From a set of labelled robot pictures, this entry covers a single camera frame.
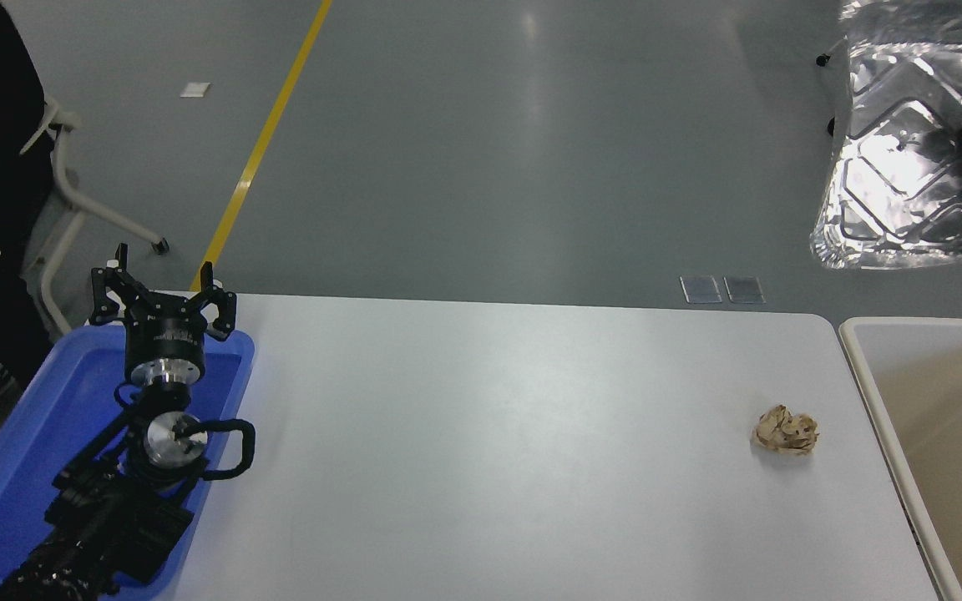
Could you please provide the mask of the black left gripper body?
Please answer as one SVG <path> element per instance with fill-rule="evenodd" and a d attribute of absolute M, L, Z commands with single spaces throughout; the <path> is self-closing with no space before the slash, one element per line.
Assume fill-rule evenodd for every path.
<path fill-rule="evenodd" d="M 124 312 L 125 374 L 204 374 L 202 313 L 183 312 L 164 301 L 155 307 L 136 303 Z"/>

